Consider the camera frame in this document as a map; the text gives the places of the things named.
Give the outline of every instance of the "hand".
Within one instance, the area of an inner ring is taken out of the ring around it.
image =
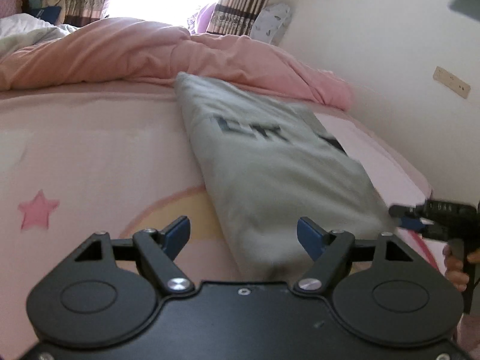
[[[463,262],[452,256],[452,250],[448,245],[443,248],[443,255],[445,256],[445,266],[447,268],[445,277],[457,288],[457,290],[460,292],[465,291],[470,278],[467,274],[462,272]],[[469,263],[479,264],[480,249],[469,254],[466,258],[469,260]]]

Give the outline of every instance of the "white comforter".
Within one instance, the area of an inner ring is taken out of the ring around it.
[[[0,19],[0,60],[21,48],[64,38],[77,28],[54,26],[26,13]]]

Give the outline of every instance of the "pink star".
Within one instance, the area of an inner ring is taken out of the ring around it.
[[[23,212],[23,222],[21,230],[26,230],[33,226],[43,229],[49,228],[49,216],[59,205],[58,200],[47,200],[43,191],[38,191],[31,202],[24,202],[18,205],[18,209]]]

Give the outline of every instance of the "mattress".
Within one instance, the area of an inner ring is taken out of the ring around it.
[[[187,215],[191,240],[176,259],[179,267],[196,283],[239,279],[172,88],[111,81],[2,92],[0,100],[0,355],[6,360],[36,341],[25,312],[30,289],[93,232],[128,238]],[[308,106],[361,162],[386,204],[429,196],[425,178],[358,121]],[[435,264],[424,244],[402,236]]]

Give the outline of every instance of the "white pillow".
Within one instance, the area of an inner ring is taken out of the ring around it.
[[[0,39],[48,27],[54,27],[54,25],[27,13],[19,13],[0,19]]]

